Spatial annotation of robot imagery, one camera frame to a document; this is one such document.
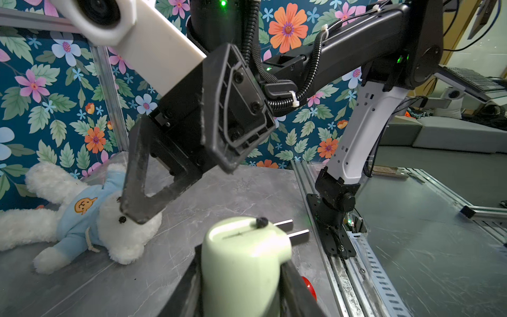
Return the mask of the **white bunny plush blue shirt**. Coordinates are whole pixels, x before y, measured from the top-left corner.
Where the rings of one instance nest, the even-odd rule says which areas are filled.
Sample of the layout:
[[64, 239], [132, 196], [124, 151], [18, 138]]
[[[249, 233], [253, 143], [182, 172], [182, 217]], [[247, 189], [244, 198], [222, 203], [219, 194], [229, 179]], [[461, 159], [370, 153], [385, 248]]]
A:
[[88, 185], [50, 162], [32, 166], [25, 177], [28, 190], [59, 208], [2, 211], [1, 250], [51, 243], [33, 260], [35, 271], [46, 275], [66, 267], [82, 253], [98, 253], [102, 247], [121, 265], [140, 259], [157, 234], [162, 216], [140, 225], [120, 211], [125, 175], [124, 165], [112, 164], [103, 184]]

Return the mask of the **aluminium frame corner post right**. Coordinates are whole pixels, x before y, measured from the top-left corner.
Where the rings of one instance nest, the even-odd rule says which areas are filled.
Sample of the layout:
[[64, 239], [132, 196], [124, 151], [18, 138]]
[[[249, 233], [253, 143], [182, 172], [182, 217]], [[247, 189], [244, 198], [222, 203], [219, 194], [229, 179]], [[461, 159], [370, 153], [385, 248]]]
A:
[[104, 94], [107, 111], [112, 122], [113, 132], [116, 136], [118, 150], [119, 152], [128, 151], [129, 137], [125, 126], [120, 98], [116, 89], [114, 74], [109, 61], [107, 47], [92, 45], [91, 53]]

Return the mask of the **red flashlight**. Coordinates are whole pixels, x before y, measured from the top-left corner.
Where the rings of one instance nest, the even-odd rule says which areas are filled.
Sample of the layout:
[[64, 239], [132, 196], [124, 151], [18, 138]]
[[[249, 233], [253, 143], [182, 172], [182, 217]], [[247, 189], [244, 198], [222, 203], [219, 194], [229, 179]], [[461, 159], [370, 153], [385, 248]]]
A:
[[315, 301], [318, 300], [317, 298], [317, 294], [316, 294], [316, 291], [313, 287], [313, 285], [311, 284], [310, 280], [307, 279], [306, 277], [302, 276], [302, 280], [304, 281], [305, 285], [306, 285], [306, 288], [307, 290], [311, 293], [312, 297], [314, 298]]

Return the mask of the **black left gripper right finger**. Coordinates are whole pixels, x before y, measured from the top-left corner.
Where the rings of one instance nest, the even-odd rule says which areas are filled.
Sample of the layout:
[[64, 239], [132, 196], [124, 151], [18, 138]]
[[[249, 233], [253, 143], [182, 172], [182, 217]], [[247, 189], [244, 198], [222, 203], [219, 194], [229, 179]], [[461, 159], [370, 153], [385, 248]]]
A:
[[281, 316], [326, 316], [292, 261], [281, 265], [279, 296]]

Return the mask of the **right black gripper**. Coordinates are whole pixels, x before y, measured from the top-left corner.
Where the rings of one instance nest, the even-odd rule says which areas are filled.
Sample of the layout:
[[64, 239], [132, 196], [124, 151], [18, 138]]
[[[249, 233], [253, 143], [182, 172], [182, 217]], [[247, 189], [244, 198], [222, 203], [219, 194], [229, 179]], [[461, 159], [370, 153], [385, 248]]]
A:
[[142, 225], [219, 166], [232, 173], [275, 130], [240, 50], [211, 52], [129, 134], [121, 212]]

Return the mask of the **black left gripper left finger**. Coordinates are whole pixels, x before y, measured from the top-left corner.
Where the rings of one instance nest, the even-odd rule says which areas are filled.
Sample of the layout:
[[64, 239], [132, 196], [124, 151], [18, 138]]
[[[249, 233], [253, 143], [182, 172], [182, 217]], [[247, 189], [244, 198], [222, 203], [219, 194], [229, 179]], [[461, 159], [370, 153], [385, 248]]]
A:
[[201, 245], [195, 247], [194, 258], [158, 317], [203, 316]]

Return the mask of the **pale green flashlight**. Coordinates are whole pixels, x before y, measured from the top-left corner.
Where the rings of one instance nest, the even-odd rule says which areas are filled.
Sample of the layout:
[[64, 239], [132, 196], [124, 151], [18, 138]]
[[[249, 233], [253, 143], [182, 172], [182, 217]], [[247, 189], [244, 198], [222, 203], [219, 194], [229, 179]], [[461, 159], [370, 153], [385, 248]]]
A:
[[310, 231], [291, 221], [232, 217], [215, 223], [201, 247], [204, 316], [280, 316], [281, 266]]

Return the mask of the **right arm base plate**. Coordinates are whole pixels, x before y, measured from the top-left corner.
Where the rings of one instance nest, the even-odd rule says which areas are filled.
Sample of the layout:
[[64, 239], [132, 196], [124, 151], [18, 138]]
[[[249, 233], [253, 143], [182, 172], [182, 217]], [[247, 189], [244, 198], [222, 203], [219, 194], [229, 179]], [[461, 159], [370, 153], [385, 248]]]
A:
[[318, 236], [328, 256], [349, 259], [356, 256], [347, 230], [344, 225], [345, 213], [333, 209], [318, 194], [307, 194], [306, 200], [312, 218], [318, 229]]

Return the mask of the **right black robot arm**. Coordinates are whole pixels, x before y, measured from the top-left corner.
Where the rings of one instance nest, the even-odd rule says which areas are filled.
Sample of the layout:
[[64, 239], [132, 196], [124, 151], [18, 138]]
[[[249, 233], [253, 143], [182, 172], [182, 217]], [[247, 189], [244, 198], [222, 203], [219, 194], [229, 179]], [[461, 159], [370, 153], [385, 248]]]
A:
[[368, 160], [388, 121], [406, 105], [408, 92], [438, 68], [443, 50], [442, 1], [380, 1], [356, 17], [322, 25], [307, 46], [288, 48], [266, 61], [259, 46], [259, 4], [233, 11], [244, 26], [224, 21], [211, 30], [211, 4], [198, 4], [188, 25], [191, 43], [203, 54], [175, 81], [162, 76], [158, 108], [130, 134], [128, 174], [121, 211], [144, 224], [218, 166], [226, 173], [275, 129], [275, 120], [324, 96], [340, 79], [349, 86], [341, 137], [316, 148], [327, 164], [315, 194], [307, 197], [327, 254], [349, 258], [355, 250], [345, 218], [354, 210]]

